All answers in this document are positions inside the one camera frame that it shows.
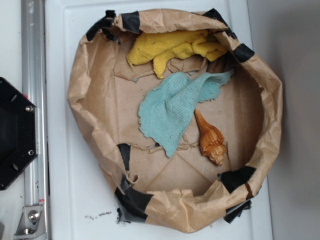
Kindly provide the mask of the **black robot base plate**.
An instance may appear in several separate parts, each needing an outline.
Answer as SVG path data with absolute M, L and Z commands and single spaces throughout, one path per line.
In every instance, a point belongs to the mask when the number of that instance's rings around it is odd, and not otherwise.
M 22 93 L 0 78 L 0 189 L 6 190 L 38 155 L 36 110 Z

